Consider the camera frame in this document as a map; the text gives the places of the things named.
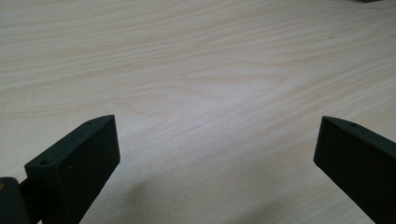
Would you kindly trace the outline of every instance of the black object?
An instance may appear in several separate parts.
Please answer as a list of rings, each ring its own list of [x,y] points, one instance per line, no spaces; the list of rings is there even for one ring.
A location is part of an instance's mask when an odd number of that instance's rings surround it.
[[[0,178],[0,223],[79,223],[120,163],[114,116],[89,120],[24,167]]]
[[[396,143],[323,117],[314,162],[375,223],[396,223]]]
[[[382,1],[382,0],[359,0],[360,2],[363,3],[369,3],[369,2],[378,2],[378,1]]]

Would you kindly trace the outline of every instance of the light wood surface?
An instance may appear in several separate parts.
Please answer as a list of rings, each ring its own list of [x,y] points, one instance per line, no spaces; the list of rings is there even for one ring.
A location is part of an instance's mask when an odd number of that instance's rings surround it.
[[[396,2],[3,0],[0,176],[114,114],[81,223],[372,223],[313,163],[321,116],[396,140]]]

